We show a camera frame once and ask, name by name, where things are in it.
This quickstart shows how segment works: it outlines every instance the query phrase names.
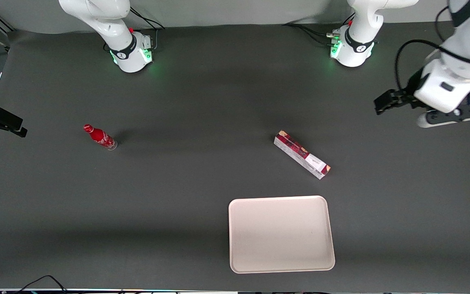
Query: gray table surface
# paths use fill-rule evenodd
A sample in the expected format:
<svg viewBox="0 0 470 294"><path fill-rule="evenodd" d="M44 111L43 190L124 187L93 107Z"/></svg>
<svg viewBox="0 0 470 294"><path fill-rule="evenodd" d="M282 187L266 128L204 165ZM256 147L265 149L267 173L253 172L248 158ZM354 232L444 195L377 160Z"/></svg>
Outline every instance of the gray table surface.
<svg viewBox="0 0 470 294"><path fill-rule="evenodd" d="M29 132L0 131L0 288L470 293L470 122L373 110L412 38L436 40L432 24L386 24L348 69L294 28L171 28L126 74L96 34L11 35L0 107ZM430 51L403 53L404 80ZM273 145L281 129L327 177ZM233 273L230 201L295 195L328 201L336 266Z"/></svg>

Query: black cable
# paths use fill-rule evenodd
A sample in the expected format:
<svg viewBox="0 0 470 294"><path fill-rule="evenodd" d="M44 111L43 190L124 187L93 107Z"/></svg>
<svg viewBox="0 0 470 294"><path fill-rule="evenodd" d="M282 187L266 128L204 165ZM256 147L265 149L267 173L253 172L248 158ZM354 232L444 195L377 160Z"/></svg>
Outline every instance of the black cable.
<svg viewBox="0 0 470 294"><path fill-rule="evenodd" d="M400 60L400 54L402 52L402 50L409 44L411 43L422 43L422 44L426 44L426 45L429 45L435 49L438 49L440 50L441 52L444 52L445 54L447 55L450 55L458 60L461 60L463 62L467 62L467 63L470 63L470 59L469 58L465 58L463 56L459 56L458 54L455 54L453 52L450 52L449 50L445 49L445 48L442 48L440 47L439 45L437 45L436 43L433 43L433 42L430 42L430 41L427 41L427 40L420 40L420 39L414 39L414 40L410 40L410 41L407 41L405 42L402 46L400 46L398 52L397 52L397 57L395 58L395 80L397 81L397 87L399 89L399 91L401 90L401 84L400 84L400 76L399 76L399 60Z"/></svg>
<svg viewBox="0 0 470 294"><path fill-rule="evenodd" d="M342 25L345 25L347 23L347 21L349 21L351 19L351 17L353 17L355 15L355 13L353 12L353 14L351 14L344 22L342 22Z"/></svg>
<svg viewBox="0 0 470 294"><path fill-rule="evenodd" d="M308 34L308 36L315 42L321 44L321 45L327 45L327 43L324 43L322 41L320 41L319 39L316 39L313 35L310 34L310 32L313 32L313 34L320 34L318 36L322 36L321 33L319 32L316 32L310 28L307 28L306 26L302 26L302 25L299 25L299 24L290 24L290 23L287 23L287 24L283 24L283 26L286 26L286 27L293 27L293 28L299 28L301 29L303 32L305 32L306 34Z"/></svg>
<svg viewBox="0 0 470 294"><path fill-rule="evenodd" d="M149 24L154 30L157 30L157 28L155 28L154 25L151 24L151 22L148 21L147 18L144 18L142 17L137 11L135 11L133 8L131 9L132 13L137 15L138 17L142 18L142 20L144 20L145 22L147 22L147 24Z"/></svg>
<svg viewBox="0 0 470 294"><path fill-rule="evenodd" d="M442 10L440 10L440 12L438 12L438 14L435 17L435 31L436 31L436 34L438 35L439 39L442 40L442 42L445 41L445 39L444 39L444 37L442 37L442 34L440 33L440 30L438 29L438 18L448 8L449 8L449 6L444 7Z"/></svg>
<svg viewBox="0 0 470 294"><path fill-rule="evenodd" d="M33 282L30 282L30 283L26 284L23 288L21 288L21 290L19 290L19 291L16 292L16 293L23 292L24 289L28 288L28 286L30 286L30 285L32 285L33 283L36 283L36 282L38 282L38 281L40 281L40 280L46 278L46 277L49 277L50 279L54 280L54 282L59 286L59 288L63 291L63 293L64 293L64 294L67 294L67 289L66 289L65 287L63 287L63 285L62 285L58 280L56 280L53 276L51 276L51 275L42 276L41 278L39 278L39 279L37 279L37 280L35 280L35 281L33 281Z"/></svg>
<svg viewBox="0 0 470 294"><path fill-rule="evenodd" d="M313 33L313 34L315 34L315 35L317 35L317 36L324 36L324 37L326 36L326 34L321 33L321 32L317 32L317 31L315 31L315 30L312 30L312 29L310 29L310 28L308 28L308 27L306 27L306 26L304 26L304 25L302 25L302 24L292 24L292 23L288 22L287 24L283 24L283 26L301 28L301 29L307 30L307 31L309 31L309 32L311 32L311 33Z"/></svg>
<svg viewBox="0 0 470 294"><path fill-rule="evenodd" d="M162 24L159 24L158 22L156 22L155 20L153 19L149 19L149 18L146 18L144 16L142 16L140 13L138 13L134 8L130 7L130 10L135 14L137 15L138 17L144 19L145 22L149 23L149 22L154 22L155 24L157 24L158 26L160 26L163 30L166 30L166 28L162 25Z"/></svg>

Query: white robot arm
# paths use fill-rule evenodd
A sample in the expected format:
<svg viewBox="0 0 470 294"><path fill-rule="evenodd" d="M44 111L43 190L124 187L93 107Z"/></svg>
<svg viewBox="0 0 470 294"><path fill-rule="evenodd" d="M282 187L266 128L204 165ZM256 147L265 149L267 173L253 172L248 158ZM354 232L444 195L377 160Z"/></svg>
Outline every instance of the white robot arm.
<svg viewBox="0 0 470 294"><path fill-rule="evenodd" d="M386 91L375 99L378 115L410 104L428 109L417 121L423 128L470 120L470 0L449 0L449 10L455 33L427 57L404 89ZM429 41L411 40L401 49L413 42L437 47Z"/></svg>
<svg viewBox="0 0 470 294"><path fill-rule="evenodd" d="M129 0L59 0L59 4L101 35L123 71L137 72L151 63L150 37L132 32L122 20L130 11Z"/></svg>
<svg viewBox="0 0 470 294"><path fill-rule="evenodd" d="M384 17L377 11L408 7L416 2L418 0L347 0L355 10L355 17L351 26L344 24L328 34L328 37L334 39L330 57L346 67L362 65L371 55L373 40L384 24Z"/></svg>
<svg viewBox="0 0 470 294"><path fill-rule="evenodd" d="M470 59L470 0L452 0L449 10L456 30L441 46ZM452 112L470 93L470 63L443 52L428 57L421 78L414 96L441 112Z"/></svg>

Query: coca-cola bottle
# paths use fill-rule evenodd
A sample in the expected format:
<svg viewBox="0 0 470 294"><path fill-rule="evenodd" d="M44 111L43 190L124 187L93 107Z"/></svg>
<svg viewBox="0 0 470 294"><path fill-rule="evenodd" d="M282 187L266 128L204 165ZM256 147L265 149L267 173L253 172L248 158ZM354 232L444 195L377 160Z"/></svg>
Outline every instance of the coca-cola bottle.
<svg viewBox="0 0 470 294"><path fill-rule="evenodd" d="M103 130L96 129L91 125L84 125L83 129L85 132L90 134L90 137L93 141L97 142L106 149L114 150L117 147L117 142Z"/></svg>

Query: cardboard box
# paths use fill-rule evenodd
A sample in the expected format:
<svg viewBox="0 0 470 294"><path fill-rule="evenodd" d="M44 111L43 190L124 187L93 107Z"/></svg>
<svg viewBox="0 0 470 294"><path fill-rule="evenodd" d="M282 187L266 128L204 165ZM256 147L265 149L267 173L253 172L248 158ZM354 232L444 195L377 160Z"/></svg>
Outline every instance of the cardboard box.
<svg viewBox="0 0 470 294"><path fill-rule="evenodd" d="M302 145L293 140L293 138L284 131L278 132L275 136L275 145L289 155L289 157L300 163L300 165L318 179L323 178L331 169L329 165L309 153Z"/></svg>

